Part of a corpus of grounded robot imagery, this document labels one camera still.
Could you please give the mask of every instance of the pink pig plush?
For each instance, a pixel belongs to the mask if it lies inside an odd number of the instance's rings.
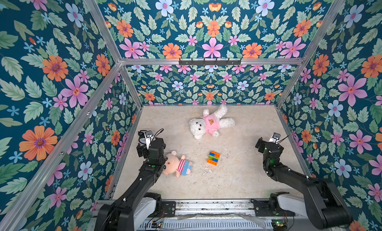
[[[186,160],[186,156],[182,155],[180,160],[176,157],[176,151],[166,154],[165,164],[163,165],[163,173],[168,176],[175,172],[176,177],[180,175],[186,176],[191,173],[192,162]]]

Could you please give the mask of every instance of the white teddy bear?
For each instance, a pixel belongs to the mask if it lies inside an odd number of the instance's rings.
[[[202,118],[192,119],[189,124],[194,138],[200,140],[205,133],[218,137],[220,135],[219,128],[233,127],[235,125],[233,118],[221,119],[227,113],[227,110],[227,106],[222,104],[213,114],[210,114],[208,109],[204,109]]]

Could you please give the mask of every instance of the teddy bear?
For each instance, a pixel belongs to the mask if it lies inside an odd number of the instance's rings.
[[[190,120],[190,131],[194,138],[200,140],[205,133],[218,137],[220,135],[219,128],[233,127],[235,125],[233,118],[221,119],[227,113],[227,110],[227,106],[222,104],[213,114],[210,114],[208,109],[204,109],[203,117]]]
[[[186,160],[186,156],[182,155],[180,160],[176,157],[176,151],[172,151],[165,155],[165,164],[163,165],[163,173],[168,176],[175,172],[176,177],[180,175],[186,176],[191,173],[192,162]]]

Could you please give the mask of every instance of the pink shirt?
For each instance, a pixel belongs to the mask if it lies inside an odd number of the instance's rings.
[[[203,119],[206,123],[206,133],[213,134],[220,128],[219,121],[214,114],[203,115]]]

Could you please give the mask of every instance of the teal wallpaper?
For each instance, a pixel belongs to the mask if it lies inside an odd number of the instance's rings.
[[[0,0],[0,219],[114,62],[82,0]],[[120,74],[18,230],[85,230],[134,121]]]
[[[355,221],[382,227],[382,0],[347,0],[283,106],[314,177],[333,180]]]

